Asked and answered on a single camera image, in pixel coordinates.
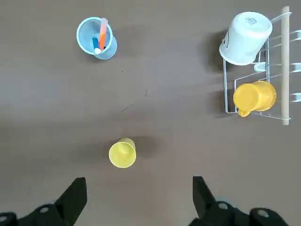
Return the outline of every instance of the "marker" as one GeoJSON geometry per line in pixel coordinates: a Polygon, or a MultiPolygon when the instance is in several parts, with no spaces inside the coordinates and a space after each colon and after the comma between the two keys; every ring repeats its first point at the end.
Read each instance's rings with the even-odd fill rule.
{"type": "Polygon", "coordinates": [[[96,55],[100,54],[102,51],[100,50],[100,48],[98,46],[98,40],[97,40],[97,38],[93,38],[92,41],[93,41],[93,46],[94,46],[94,53],[96,55]]]}

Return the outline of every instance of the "yellow plastic cup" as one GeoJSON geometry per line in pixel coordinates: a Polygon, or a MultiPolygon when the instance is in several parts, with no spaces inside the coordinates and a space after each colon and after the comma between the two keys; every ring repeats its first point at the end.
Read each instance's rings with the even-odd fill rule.
{"type": "Polygon", "coordinates": [[[246,117],[251,111],[266,111],[270,109],[277,98],[275,88],[266,81],[245,83],[239,86],[233,95],[238,115],[246,117]]]}
{"type": "Polygon", "coordinates": [[[119,168],[130,167],[136,160],[135,143],[130,138],[122,138],[109,150],[111,163],[119,168]]]}

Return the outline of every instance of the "blue cup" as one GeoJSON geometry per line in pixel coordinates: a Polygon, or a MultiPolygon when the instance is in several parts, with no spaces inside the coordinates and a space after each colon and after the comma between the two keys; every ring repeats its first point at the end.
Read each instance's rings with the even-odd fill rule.
{"type": "Polygon", "coordinates": [[[79,24],[76,32],[77,43],[80,48],[88,54],[94,55],[98,59],[107,60],[110,59],[117,51],[117,41],[113,35],[112,29],[108,24],[106,38],[105,38],[105,48],[100,53],[95,55],[93,38],[99,39],[100,26],[102,19],[98,17],[89,17],[79,24]]]}

